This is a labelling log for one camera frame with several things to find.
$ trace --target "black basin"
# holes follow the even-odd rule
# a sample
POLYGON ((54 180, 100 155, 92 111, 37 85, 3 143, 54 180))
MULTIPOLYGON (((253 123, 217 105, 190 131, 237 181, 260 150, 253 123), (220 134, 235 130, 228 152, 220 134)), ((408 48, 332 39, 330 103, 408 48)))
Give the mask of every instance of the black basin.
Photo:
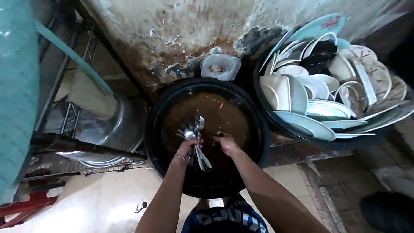
MULTIPOLYGON (((163 178, 171 162, 171 159, 165 157, 166 151, 163 149, 163 145, 160 145, 161 130, 166 114, 181 99, 197 92, 212 92, 221 95, 234 102, 243 112, 248 122, 250 134, 245 152, 261 167, 270 148, 269 127, 251 97, 232 82, 218 81, 214 78, 189 78, 167 89, 148 114, 145 147, 157 173, 163 178)), ((204 199, 227 197, 245 188, 240 175, 235 177, 233 180, 217 184, 208 180, 203 181, 204 178, 208 179, 208 176, 204 174, 200 174, 202 179, 198 182, 186 177, 183 193, 204 199)))

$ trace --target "concrete wall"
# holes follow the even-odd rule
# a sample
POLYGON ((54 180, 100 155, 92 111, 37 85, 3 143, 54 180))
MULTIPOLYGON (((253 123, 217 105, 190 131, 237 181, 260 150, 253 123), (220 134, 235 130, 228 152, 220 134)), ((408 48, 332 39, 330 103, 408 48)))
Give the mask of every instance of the concrete wall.
POLYGON ((347 23, 340 37, 366 33, 399 0, 82 0, 139 81, 193 77, 212 52, 261 53, 298 24, 329 13, 347 23))

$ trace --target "ceramic plate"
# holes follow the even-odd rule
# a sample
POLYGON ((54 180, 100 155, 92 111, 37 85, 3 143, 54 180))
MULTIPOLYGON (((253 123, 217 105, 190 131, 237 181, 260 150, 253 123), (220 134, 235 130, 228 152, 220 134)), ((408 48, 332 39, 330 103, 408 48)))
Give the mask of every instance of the ceramic plate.
POLYGON ((357 78, 362 82, 362 85, 365 88, 365 93, 368 98, 368 105, 375 104, 377 102, 377 96, 375 95, 375 91, 371 84, 371 81, 369 80, 368 74, 365 72, 365 68, 356 58, 349 58, 348 61, 352 65, 352 68, 355 70, 357 78))
POLYGON ((313 78, 313 79, 316 79, 316 80, 319 80, 325 83, 328 86, 329 92, 334 92, 338 90, 339 88, 338 80, 336 80, 336 78, 331 77, 329 75, 314 74, 314 75, 310 75, 309 78, 313 78))
POLYGON ((328 100, 309 100, 307 116, 321 121, 349 119, 353 112, 345 105, 328 100))
MULTIPOLYGON (((295 54, 295 52, 297 51, 297 50, 299 50, 300 52, 302 52, 302 50, 300 50, 301 49, 301 47, 304 47, 304 46, 306 46, 306 41, 304 41, 304 42, 301 42, 301 43, 298 43, 298 44, 295 44, 293 47, 291 47, 291 48, 289 48, 289 50, 287 50, 287 51, 285 51, 284 53, 280 53, 280 56, 279 56, 279 59, 278 59, 278 61, 283 61, 284 59, 286 59, 286 58, 289 58, 290 57, 290 55, 292 54, 292 53, 294 53, 295 54)), ((293 56, 293 58, 294 59, 298 59, 300 56, 299 56, 299 54, 297 54, 296 56, 294 56, 294 55, 292 55, 293 56)))
POLYGON ((296 27, 290 29, 288 32, 286 32, 285 35, 283 35, 282 39, 279 40, 279 42, 272 48, 272 50, 270 51, 270 53, 267 55, 265 61, 262 64, 262 67, 260 68, 259 72, 262 71, 263 67, 266 65, 266 62, 269 60, 269 58, 273 55, 273 53, 276 51, 276 49, 279 49, 285 42, 287 39, 289 39, 294 32, 296 31, 296 27))
POLYGON ((358 127, 350 133, 365 133, 376 129, 380 129, 405 119, 413 112, 414 104, 410 102, 369 119, 368 124, 358 127))
POLYGON ((309 132, 311 132, 314 138, 322 139, 325 141, 335 140, 334 131, 314 119, 292 112, 275 111, 274 113, 282 118, 282 120, 288 123, 292 123, 292 127, 302 132, 303 134, 309 135, 309 132))
POLYGON ((290 84, 290 111, 296 114, 305 115, 308 106, 308 94, 305 87, 291 75, 286 75, 290 84))
POLYGON ((272 107, 273 110, 278 110, 278 106, 279 106, 279 99, 277 97, 276 92, 274 91, 273 88, 271 88, 270 86, 266 85, 266 86, 261 86, 262 87, 262 91, 263 94, 265 95, 267 101, 269 102, 270 106, 272 107))
POLYGON ((368 111, 365 113, 365 117, 361 118, 362 120, 368 120, 373 117, 378 116, 386 111, 396 108, 397 106, 409 103, 409 100, 388 100, 382 101, 381 103, 372 105, 368 111))
POLYGON ((288 65, 288 66, 282 66, 276 71, 276 74, 280 75, 292 75, 293 77, 308 77, 309 72, 303 68, 302 66, 296 66, 296 65, 288 65))
POLYGON ((340 14, 329 14, 309 22, 296 31, 287 41, 302 41, 308 38, 319 38, 328 32, 338 34, 345 25, 345 17, 340 14))
POLYGON ((287 65, 287 64, 293 63, 293 62, 299 62, 299 61, 300 60, 295 60, 295 59, 288 59, 288 60, 280 61, 274 66, 274 69, 276 70, 277 68, 279 68, 281 66, 284 66, 284 65, 287 65))
POLYGON ((289 79, 282 75, 267 75, 260 77, 261 86, 271 87, 278 98, 278 110, 290 111, 290 84, 289 79))
POLYGON ((359 136, 377 135, 376 133, 336 133, 336 138, 355 138, 359 136))
POLYGON ((372 84, 377 101, 385 99, 391 91, 392 81, 387 67, 381 62, 370 59, 362 63, 372 84))
POLYGON ((296 79, 312 93, 310 99, 326 100, 329 97, 328 86, 317 79, 310 79, 309 77, 296 77, 296 79))
POLYGON ((368 106, 365 89, 357 81, 349 81, 342 84, 335 92, 334 99, 350 108, 357 118, 364 116, 364 111, 368 106))
POLYGON ((314 42, 312 42, 305 50, 305 53, 303 54, 302 59, 309 57, 310 54, 312 53, 313 49, 315 48, 316 44, 319 41, 332 41, 335 45, 338 42, 338 39, 336 37, 336 34, 333 32, 328 32, 327 34, 319 37, 317 40, 315 40, 314 42))
POLYGON ((338 38, 337 46, 338 49, 349 49, 351 47, 351 43, 343 38, 338 38))
POLYGON ((347 129, 355 126, 360 126, 368 123, 363 120, 341 120, 341 121, 321 121, 322 124, 326 125, 331 129, 347 129))
POLYGON ((391 75, 391 90, 386 100, 403 100, 407 95, 407 84, 397 75, 391 75))
POLYGON ((356 80, 356 73, 351 64, 341 55, 336 55, 328 66, 329 72, 339 83, 356 80))

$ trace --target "blue plate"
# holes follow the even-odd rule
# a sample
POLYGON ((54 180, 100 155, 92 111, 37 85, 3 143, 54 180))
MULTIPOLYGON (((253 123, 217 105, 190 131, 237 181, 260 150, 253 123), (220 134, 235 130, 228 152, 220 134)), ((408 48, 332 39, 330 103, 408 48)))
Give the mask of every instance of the blue plate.
POLYGON ((319 38, 328 32, 338 34, 345 25, 345 17, 340 14, 329 14, 315 19, 296 31, 286 42, 307 38, 319 38))

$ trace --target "white bowl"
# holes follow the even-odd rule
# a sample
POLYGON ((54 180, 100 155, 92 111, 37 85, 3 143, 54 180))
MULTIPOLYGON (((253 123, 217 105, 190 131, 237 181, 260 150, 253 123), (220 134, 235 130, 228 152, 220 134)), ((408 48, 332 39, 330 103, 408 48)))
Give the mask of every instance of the white bowl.
POLYGON ((282 66, 276 71, 276 74, 280 75, 292 75, 293 77, 306 77, 309 75, 309 72, 302 66, 288 65, 282 66))
POLYGON ((330 93, 335 92, 339 88, 339 81, 332 76, 324 74, 314 74, 310 75, 309 78, 314 78, 325 83, 328 86, 330 93))

